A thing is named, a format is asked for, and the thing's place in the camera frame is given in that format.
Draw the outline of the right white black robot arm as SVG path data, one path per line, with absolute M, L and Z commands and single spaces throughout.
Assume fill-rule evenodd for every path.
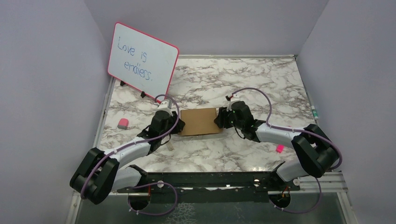
M 269 178 L 271 187 L 276 190 L 281 190 L 288 181 L 298 177 L 310 175 L 320 178 L 335 162 L 342 161 L 339 150 L 317 125 L 310 124 L 303 129 L 270 125 L 267 121 L 255 119 L 244 101 L 219 108 L 214 123 L 219 128 L 240 131 L 243 139 L 294 149 L 297 158 L 276 167 Z

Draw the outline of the brown cardboard box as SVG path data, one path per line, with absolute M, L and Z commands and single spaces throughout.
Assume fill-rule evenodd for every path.
M 187 109 L 180 113 L 180 118 L 185 123 L 183 130 L 178 133 L 180 136 L 218 134 L 223 131 L 223 128 L 214 123 L 216 108 Z

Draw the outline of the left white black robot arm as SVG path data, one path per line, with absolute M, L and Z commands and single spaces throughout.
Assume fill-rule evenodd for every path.
M 185 122 L 175 111 L 156 111 L 151 124 L 128 143 L 107 151 L 90 149 L 70 180 L 70 187 L 93 204 L 104 201 L 120 183 L 119 169 L 129 162 L 156 151 L 162 139 L 183 130 Z

